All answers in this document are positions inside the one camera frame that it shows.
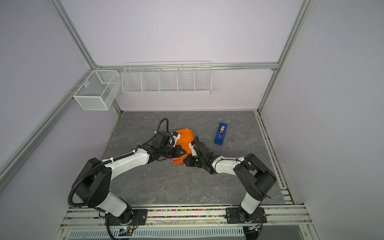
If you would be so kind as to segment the blue tape dispenser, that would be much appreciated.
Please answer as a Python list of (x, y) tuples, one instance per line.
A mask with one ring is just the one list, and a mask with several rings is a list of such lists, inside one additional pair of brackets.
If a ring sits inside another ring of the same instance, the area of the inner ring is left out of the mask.
[(219, 123), (218, 130), (217, 130), (215, 140), (214, 140), (214, 144), (221, 145), (221, 146), (224, 144), (227, 128), (228, 128), (228, 124)]

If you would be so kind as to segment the aluminium corner frame post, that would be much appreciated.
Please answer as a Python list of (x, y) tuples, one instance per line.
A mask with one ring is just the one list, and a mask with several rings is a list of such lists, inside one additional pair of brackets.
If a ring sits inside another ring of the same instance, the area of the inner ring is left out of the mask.
[(69, 14), (67, 13), (62, 1), (48, 0), (47, 2), (50, 5), (51, 9), (53, 10), (54, 14), (56, 15), (57, 19), (59, 20), (60, 24), (62, 25), (62, 27), (66, 31), (70, 40), (75, 45), (79, 54), (81, 55), (83, 60), (88, 65), (88, 67), (90, 69), (98, 68), (99, 66), (97, 65), (97, 63), (93, 59), (91, 53), (87, 49), (84, 41), (82, 40), (80, 34), (77, 31), (74, 23), (72, 22)]

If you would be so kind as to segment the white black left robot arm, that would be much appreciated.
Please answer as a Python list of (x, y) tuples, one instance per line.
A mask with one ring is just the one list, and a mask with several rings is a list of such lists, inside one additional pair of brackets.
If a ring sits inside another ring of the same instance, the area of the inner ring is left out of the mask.
[(182, 147), (182, 138), (185, 136), (177, 131), (170, 132), (169, 120), (164, 118), (155, 134), (131, 152), (105, 160), (88, 160), (72, 185), (68, 205), (71, 208), (93, 208), (118, 218), (129, 215), (129, 204), (110, 192), (111, 181), (154, 161), (183, 157), (187, 154)]

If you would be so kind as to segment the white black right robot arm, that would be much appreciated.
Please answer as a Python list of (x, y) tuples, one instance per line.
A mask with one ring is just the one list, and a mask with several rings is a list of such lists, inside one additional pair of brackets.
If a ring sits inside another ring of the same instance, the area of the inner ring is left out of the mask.
[(204, 169), (211, 175), (237, 176), (246, 190), (246, 195), (239, 206), (240, 213), (244, 217), (255, 213), (277, 181), (274, 172), (254, 154), (239, 158), (214, 155), (213, 151), (200, 142), (198, 137), (195, 137), (189, 147), (192, 153), (185, 159), (186, 166)]

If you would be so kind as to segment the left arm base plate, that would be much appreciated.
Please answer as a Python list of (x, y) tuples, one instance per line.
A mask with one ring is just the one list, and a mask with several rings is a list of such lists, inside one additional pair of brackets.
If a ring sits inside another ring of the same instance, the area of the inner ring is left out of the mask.
[(109, 226), (142, 226), (146, 224), (147, 209), (133, 209), (123, 212), (120, 217), (107, 214)]

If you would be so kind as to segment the aluminium front rail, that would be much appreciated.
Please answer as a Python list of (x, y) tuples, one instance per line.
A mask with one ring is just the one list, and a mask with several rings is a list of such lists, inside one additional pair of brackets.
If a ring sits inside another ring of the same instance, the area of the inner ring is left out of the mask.
[(133, 208), (132, 225), (139, 227), (218, 227), (263, 225), (311, 225), (303, 205), (260, 206), (256, 216), (244, 222), (237, 206), (146, 206)]

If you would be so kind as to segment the orange wrapping paper sheet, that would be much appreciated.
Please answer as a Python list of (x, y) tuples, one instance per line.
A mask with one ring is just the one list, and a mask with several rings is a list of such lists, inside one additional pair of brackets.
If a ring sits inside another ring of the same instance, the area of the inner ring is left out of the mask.
[(189, 128), (177, 130), (176, 133), (178, 133), (178, 140), (176, 142), (176, 145), (181, 145), (182, 149), (185, 150), (187, 153), (180, 158), (173, 159), (174, 165), (183, 163), (184, 159), (188, 155), (192, 154), (191, 142), (194, 141), (194, 132)]

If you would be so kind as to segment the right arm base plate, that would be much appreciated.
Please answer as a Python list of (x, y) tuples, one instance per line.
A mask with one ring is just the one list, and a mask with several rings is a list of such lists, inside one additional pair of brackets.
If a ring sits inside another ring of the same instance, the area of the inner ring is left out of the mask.
[(226, 208), (225, 218), (228, 224), (264, 224), (267, 222), (265, 210), (262, 207), (257, 207), (252, 214), (241, 207)]

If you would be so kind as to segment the white mesh side basket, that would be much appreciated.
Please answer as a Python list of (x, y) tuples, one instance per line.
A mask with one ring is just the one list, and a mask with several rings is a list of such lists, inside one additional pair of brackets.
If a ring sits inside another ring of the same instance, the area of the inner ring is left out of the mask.
[(75, 92), (74, 98), (83, 110), (108, 111), (121, 87), (118, 71), (94, 70)]

